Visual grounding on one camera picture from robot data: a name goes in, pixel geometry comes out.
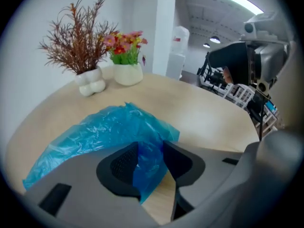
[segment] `green leaves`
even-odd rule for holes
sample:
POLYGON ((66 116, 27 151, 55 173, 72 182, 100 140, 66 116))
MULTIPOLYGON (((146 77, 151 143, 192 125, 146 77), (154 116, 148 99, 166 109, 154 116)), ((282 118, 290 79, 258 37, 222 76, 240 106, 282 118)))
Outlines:
POLYGON ((114 54, 113 51, 110 51, 110 59, 114 64, 122 64, 122 65, 137 65, 138 64, 138 54, 139 49, 136 47, 131 47, 125 53, 114 54))

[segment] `white wall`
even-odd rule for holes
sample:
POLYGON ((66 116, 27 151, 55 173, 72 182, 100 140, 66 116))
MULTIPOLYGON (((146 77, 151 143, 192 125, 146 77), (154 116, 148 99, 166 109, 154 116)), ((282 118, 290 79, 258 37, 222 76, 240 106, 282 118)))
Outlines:
POLYGON ((183 26, 190 30, 190 18, 185 0, 175 0, 174 27, 183 26))
POLYGON ((172 43, 175 0, 157 0, 153 73, 166 75, 172 43))
POLYGON ((130 33, 134 31, 133 27, 133 11, 135 0, 123 0, 123 33, 130 33))
MULTIPOLYGON (((96 0, 83 0, 92 5, 96 0)), ((70 72, 44 66, 47 57, 37 49, 50 29, 48 21, 77 0, 25 0, 14 14, 2 39, 0 48, 0 154, 3 159, 6 145, 24 118, 51 93, 74 79, 70 72)), ((107 0, 98 19, 119 23, 119 29, 128 29, 124 23, 125 10, 132 10, 131 1, 107 0)))
POLYGON ((184 71, 196 74, 198 69, 203 66, 208 52, 205 47, 203 47, 203 44, 200 37, 190 35, 184 71))
POLYGON ((133 16, 131 30, 142 30, 148 44, 141 48, 140 59, 146 56, 143 72, 152 73, 156 31, 157 0, 133 0, 133 16))
POLYGON ((175 0, 133 0, 132 30, 142 30, 148 44, 144 72, 165 75, 171 48, 175 0))

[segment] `wooden table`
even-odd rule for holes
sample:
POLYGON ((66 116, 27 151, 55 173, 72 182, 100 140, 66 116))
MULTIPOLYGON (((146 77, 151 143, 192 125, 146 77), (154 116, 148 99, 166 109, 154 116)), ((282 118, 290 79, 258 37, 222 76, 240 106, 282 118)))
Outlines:
MULTIPOLYGON (((249 115, 231 102, 193 85, 145 74, 131 87, 107 81, 107 89, 88 98, 74 82, 62 87, 33 110, 8 144, 6 173, 13 189, 24 193, 22 179, 46 146, 61 133, 109 105, 132 102, 180 131, 179 141, 205 148, 244 151, 258 136, 249 115)), ((170 221, 175 182, 168 172, 144 208, 160 224, 170 221)))

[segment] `plastic bag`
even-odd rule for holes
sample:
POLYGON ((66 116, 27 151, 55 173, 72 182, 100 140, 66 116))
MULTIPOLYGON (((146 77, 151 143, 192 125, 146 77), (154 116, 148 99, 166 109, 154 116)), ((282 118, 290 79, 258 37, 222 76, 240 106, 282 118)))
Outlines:
POLYGON ((163 162, 162 142, 178 141, 180 132, 132 103, 109 106, 89 115, 52 141, 35 162, 25 189, 69 158, 137 141, 138 164, 133 186, 141 193, 141 203, 163 179, 167 167, 163 162))

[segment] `white flower pot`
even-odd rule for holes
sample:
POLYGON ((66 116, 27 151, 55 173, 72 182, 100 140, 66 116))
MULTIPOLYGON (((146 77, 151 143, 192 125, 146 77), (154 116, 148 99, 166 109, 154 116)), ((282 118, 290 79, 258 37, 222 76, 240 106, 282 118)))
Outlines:
POLYGON ((90 96, 102 92, 105 89, 105 81, 100 67, 75 76, 75 82, 83 96, 90 96))
POLYGON ((114 65, 114 80, 124 86, 133 86, 143 79, 143 71, 140 64, 114 65))

